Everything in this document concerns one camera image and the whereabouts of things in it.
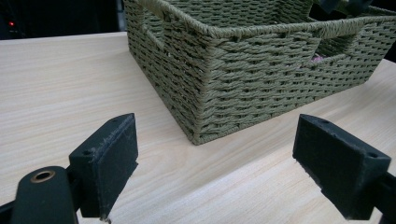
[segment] light wood grain surface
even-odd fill
[[[395,159],[395,71],[384,60],[359,87],[196,147],[130,55],[125,33],[1,41],[0,204],[14,199],[24,175],[68,166],[104,122],[134,112],[139,166],[113,223],[347,223],[291,156],[298,117],[328,119]],[[379,219],[375,210],[362,223]]]

